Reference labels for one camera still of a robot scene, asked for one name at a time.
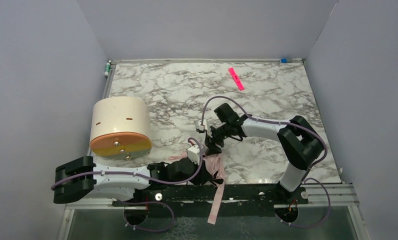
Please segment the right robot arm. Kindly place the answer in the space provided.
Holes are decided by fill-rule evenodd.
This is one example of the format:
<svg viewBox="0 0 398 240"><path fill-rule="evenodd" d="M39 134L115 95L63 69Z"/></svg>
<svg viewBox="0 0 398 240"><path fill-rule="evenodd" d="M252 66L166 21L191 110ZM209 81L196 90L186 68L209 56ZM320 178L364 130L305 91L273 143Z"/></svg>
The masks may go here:
<svg viewBox="0 0 398 240"><path fill-rule="evenodd" d="M227 103L217 107L214 113L222 123L219 127L210 126L204 118L195 123L197 132L206 134L207 156L220 154L226 139L241 142L244 138L256 137L281 144L288 165L276 185L280 195L291 196L313 162L327 154L326 144L302 116L282 121L259 119L248 113L238 115Z"/></svg>

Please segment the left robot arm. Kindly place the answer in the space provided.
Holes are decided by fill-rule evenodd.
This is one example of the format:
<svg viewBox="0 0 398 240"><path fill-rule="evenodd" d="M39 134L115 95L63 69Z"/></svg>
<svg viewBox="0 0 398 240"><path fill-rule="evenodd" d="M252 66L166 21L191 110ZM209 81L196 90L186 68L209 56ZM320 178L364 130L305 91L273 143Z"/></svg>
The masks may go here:
<svg viewBox="0 0 398 240"><path fill-rule="evenodd" d="M84 197L130 201L136 191L161 190L184 183L217 186L224 183L219 173L208 170L205 160L198 165L188 157L130 168L102 165L94 162L92 156L83 156L55 169L51 190L55 204L74 203Z"/></svg>

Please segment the pink folding umbrella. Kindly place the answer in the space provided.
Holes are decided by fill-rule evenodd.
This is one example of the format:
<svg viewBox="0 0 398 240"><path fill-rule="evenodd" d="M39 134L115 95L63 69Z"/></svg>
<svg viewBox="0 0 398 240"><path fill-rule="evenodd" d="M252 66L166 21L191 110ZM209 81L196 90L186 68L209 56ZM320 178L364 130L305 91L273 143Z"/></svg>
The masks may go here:
<svg viewBox="0 0 398 240"><path fill-rule="evenodd" d="M226 184L226 172L223 164L222 155L213 154L209 156L204 156L201 170L194 178L192 178L190 181L176 181L181 182L182 184L189 182L197 186L201 186L209 182L211 183L211 185L216 187L211 210L207 219L208 224L215 225Z"/></svg>

